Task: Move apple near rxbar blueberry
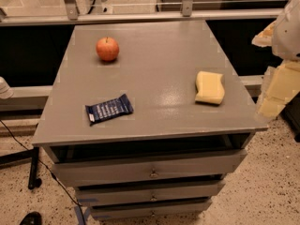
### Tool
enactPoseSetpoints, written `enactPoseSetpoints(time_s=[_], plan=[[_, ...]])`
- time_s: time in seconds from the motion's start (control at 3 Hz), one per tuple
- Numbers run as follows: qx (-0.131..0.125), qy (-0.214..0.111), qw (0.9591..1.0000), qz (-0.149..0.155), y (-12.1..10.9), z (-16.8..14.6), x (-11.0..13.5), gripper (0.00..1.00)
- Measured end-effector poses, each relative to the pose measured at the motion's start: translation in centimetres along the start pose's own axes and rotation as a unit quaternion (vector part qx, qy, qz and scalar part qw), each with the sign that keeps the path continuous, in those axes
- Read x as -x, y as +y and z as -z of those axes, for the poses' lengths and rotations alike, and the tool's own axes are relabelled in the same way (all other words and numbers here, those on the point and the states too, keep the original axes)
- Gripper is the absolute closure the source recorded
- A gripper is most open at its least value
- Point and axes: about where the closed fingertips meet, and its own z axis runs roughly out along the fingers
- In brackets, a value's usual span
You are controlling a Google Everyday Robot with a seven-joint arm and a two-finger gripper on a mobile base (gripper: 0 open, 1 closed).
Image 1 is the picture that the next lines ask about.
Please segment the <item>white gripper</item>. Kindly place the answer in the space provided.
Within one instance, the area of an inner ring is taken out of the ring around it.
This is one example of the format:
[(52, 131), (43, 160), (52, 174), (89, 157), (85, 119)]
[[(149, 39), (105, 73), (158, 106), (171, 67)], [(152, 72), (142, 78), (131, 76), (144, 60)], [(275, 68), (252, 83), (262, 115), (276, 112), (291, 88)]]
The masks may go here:
[(290, 0), (278, 15), (251, 43), (271, 47), (275, 56), (284, 59), (278, 67), (264, 73), (256, 114), (262, 120), (275, 119), (300, 93), (300, 0)]

